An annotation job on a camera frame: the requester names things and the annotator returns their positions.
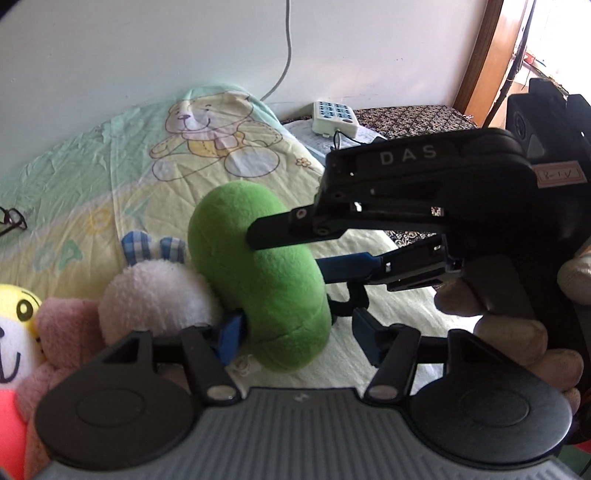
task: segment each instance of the stuffed animal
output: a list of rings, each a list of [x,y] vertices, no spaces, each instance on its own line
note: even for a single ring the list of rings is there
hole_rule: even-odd
[[[50,298],[37,314],[37,330],[47,361],[17,388],[17,404],[28,423],[24,478],[49,462],[35,431],[34,412],[45,394],[100,352],[105,343],[94,301]]]
[[[24,475],[27,431],[15,389],[43,362],[35,328],[40,304],[24,288],[0,285],[0,470],[15,480]]]
[[[286,210],[266,187],[233,181],[205,195],[188,237],[195,267],[223,306],[246,313],[246,351],[277,372],[310,363],[326,346],[332,325],[324,279],[307,245],[254,252],[246,244],[255,219]]]
[[[144,244],[135,249],[133,244]],[[171,261],[151,260],[150,252],[161,250],[165,258],[182,259],[163,239],[154,248],[143,232],[130,232],[122,241],[132,267],[126,268],[107,286],[99,302],[78,299],[48,299],[38,312],[37,324],[47,362],[19,386],[18,407],[27,430],[25,479],[34,477],[49,459],[35,431],[34,411],[43,396],[72,372],[132,330],[150,330],[154,335],[174,335],[190,325],[215,325],[222,308],[205,279]],[[144,252],[139,258],[138,252]],[[176,373],[166,372],[176,378]]]

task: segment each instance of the eyeglasses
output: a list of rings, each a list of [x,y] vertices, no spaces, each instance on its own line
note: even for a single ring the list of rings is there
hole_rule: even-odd
[[[0,230],[0,236],[6,235],[11,230],[18,228],[20,230],[27,229],[27,222],[25,217],[16,208],[4,209],[0,207],[0,225],[7,225],[4,230]]]

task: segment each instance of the teddy bear print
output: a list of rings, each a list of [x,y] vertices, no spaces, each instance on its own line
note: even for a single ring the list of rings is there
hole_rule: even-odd
[[[254,120],[254,106],[243,92],[223,92],[182,100],[165,122],[170,134],[150,150],[154,176],[160,181],[183,179],[217,162],[240,178],[262,177],[280,163],[269,147],[281,133]]]

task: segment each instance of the human hand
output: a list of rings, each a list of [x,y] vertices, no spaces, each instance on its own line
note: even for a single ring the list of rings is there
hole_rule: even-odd
[[[568,298],[591,305],[591,248],[566,262],[557,281]],[[548,333],[542,323],[487,313],[461,278],[446,282],[437,290],[435,305],[447,314],[481,314],[474,328],[476,336],[563,392],[573,413],[579,409],[581,394],[575,386],[583,373],[583,358],[574,350],[548,349]]]

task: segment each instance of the green stuffed pillow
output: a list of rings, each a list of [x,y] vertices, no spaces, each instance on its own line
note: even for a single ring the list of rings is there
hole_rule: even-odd
[[[208,193],[189,223],[189,250],[226,309],[242,308],[247,348],[270,370],[291,372],[326,345],[332,324],[322,273],[307,245],[252,251],[246,231],[287,209],[266,187],[233,181]]]

